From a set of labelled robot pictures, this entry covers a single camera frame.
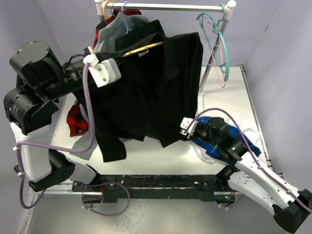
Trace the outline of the yellow clothes hanger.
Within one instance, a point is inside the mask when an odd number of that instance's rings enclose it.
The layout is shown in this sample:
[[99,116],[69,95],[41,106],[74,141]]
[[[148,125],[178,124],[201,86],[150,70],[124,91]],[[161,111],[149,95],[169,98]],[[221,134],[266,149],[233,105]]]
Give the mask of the yellow clothes hanger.
[[129,52],[123,54],[121,57],[124,58],[124,57],[130,56],[130,55],[133,55],[133,54],[137,54],[137,53],[146,51],[148,49],[154,48],[154,47],[162,45],[162,44],[163,44],[162,41],[161,42],[157,42],[157,43],[152,43],[152,44],[149,44],[149,45],[137,48],[135,50],[129,51]]

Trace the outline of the black polo shirt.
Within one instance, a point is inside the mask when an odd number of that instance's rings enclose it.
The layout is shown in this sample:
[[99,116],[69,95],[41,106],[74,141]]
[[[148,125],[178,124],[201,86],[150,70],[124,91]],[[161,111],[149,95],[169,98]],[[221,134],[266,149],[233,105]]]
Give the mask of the black polo shirt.
[[[137,48],[162,45],[122,58]],[[115,95],[100,105],[102,123],[120,141],[155,138],[163,147],[186,140],[180,133],[184,117],[193,118],[203,57],[199,33],[166,37],[155,33],[121,51],[110,53],[120,62],[121,78],[113,85]]]

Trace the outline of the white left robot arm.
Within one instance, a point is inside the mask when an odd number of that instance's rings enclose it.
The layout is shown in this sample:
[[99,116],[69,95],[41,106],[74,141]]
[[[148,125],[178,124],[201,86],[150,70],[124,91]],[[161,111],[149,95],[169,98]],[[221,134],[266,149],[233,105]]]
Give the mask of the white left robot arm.
[[60,64],[50,46],[35,40],[21,46],[9,61],[17,73],[15,89],[3,100],[6,116],[15,134],[18,165],[15,171],[22,179],[28,179],[35,192],[60,184],[67,179],[83,183],[89,191],[100,187],[96,172],[87,165],[70,161],[66,148],[50,146],[47,136],[52,115],[58,111],[60,97],[73,93],[83,105],[92,107],[94,134],[103,161],[111,162],[126,158],[126,149],[113,130],[102,123],[104,115],[100,105],[116,94],[113,85],[98,87],[91,74],[87,75],[89,98],[83,91],[82,60]]

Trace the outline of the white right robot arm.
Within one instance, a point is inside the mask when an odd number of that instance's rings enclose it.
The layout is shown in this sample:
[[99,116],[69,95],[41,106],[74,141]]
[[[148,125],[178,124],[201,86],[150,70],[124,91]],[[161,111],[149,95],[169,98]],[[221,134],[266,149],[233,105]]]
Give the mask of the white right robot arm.
[[223,191],[230,188],[249,197],[285,231],[294,234],[312,213],[312,193],[289,184],[255,154],[258,148],[240,129],[220,117],[188,119],[181,128],[208,155],[227,163],[217,178]]

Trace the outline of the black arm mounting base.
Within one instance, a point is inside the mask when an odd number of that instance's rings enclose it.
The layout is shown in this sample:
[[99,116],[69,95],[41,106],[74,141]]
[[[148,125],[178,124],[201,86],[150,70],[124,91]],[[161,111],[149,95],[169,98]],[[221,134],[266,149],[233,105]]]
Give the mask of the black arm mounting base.
[[98,175],[91,185],[75,181],[87,203],[116,203],[119,199],[196,199],[233,204],[235,192],[216,175]]

